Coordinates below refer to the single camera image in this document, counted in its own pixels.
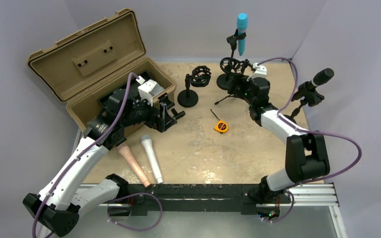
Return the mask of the pink microphone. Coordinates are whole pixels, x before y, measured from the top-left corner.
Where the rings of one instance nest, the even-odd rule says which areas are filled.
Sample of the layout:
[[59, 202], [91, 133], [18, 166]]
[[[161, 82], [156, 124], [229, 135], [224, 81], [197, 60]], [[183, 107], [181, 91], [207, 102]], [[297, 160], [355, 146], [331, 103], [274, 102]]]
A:
[[139, 165], [139, 163], [135, 159], [135, 157], [132, 155], [130, 148], [125, 143], [123, 143], [123, 144], [120, 144], [119, 146], [117, 146], [117, 150], [118, 150], [119, 154], [125, 158], [126, 162], [132, 168], [135, 175], [140, 180], [140, 182], [143, 184], [143, 186], [145, 188], [149, 187], [151, 185], [151, 183], [150, 183], [148, 177], [146, 176], [146, 174], [144, 173], [144, 171], [142, 170], [141, 166]]

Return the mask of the white grey-headed microphone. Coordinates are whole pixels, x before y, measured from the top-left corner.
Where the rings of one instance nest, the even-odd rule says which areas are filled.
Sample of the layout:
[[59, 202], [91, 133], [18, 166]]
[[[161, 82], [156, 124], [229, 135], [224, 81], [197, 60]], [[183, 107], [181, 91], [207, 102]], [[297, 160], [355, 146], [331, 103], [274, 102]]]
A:
[[154, 178], [157, 184], [164, 183], [162, 173], [153, 149], [152, 139], [149, 135], [143, 135], [141, 137], [141, 144], [147, 154]]

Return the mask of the black tripod shock-mount stand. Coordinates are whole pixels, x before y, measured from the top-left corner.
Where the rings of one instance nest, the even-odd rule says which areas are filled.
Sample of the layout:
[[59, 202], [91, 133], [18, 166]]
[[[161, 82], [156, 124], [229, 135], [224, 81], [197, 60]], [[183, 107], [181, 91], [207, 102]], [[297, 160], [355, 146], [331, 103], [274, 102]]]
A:
[[224, 73], [217, 77], [216, 84], [220, 89], [227, 90], [228, 96], [215, 102], [215, 105], [226, 98], [237, 97], [247, 67], [252, 67], [248, 59], [238, 60], [233, 57], [226, 57], [220, 61], [220, 68]]

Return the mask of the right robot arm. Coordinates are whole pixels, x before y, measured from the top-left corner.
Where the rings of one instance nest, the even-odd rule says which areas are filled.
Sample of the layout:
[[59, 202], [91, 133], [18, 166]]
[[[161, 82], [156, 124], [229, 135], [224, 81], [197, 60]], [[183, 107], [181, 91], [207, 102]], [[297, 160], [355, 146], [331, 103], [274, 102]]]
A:
[[284, 189], [299, 182], [316, 179], [330, 172], [325, 139], [320, 134], [302, 132], [269, 102], [270, 83], [263, 77], [236, 76], [228, 83], [228, 93], [246, 101], [251, 119], [269, 130], [286, 146], [285, 166], [264, 176], [256, 191], [248, 196], [256, 202], [269, 203]]

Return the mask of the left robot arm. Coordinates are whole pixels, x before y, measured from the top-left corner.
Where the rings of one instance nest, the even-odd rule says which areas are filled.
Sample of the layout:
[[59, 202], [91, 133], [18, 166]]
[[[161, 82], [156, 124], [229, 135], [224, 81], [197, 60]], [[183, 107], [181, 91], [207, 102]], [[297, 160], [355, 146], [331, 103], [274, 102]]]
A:
[[124, 202], [129, 196], [128, 182], [111, 174], [83, 193], [77, 190], [97, 162], [126, 141], [125, 129], [144, 124], [164, 132], [185, 115], [178, 112], [167, 93], [157, 104], [134, 90], [116, 89], [99, 99], [102, 109], [85, 130], [76, 150], [51, 182], [38, 193], [29, 193], [23, 205], [51, 234], [64, 237], [89, 210], [106, 201]]

